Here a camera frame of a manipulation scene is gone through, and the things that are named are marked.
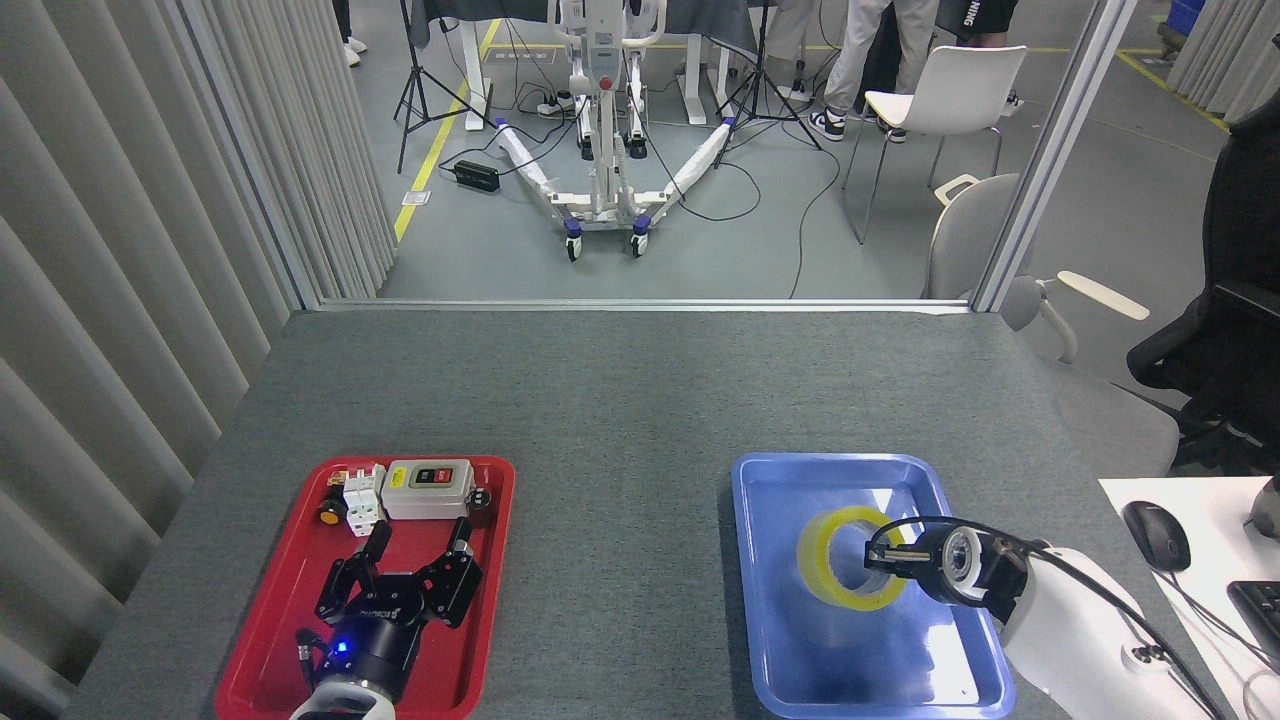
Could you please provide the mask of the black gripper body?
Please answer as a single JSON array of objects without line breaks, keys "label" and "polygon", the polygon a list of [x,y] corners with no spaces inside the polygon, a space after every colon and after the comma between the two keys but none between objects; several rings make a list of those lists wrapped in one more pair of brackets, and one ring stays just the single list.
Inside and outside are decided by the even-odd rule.
[{"label": "black gripper body", "polygon": [[325,657],[328,680],[369,682],[379,691],[403,691],[416,660],[426,619],[419,601],[357,606],[333,625]]},{"label": "black gripper body", "polygon": [[906,561],[911,579],[928,597],[941,601],[941,529],[927,528],[906,547],[906,551],[922,556],[922,559]]}]

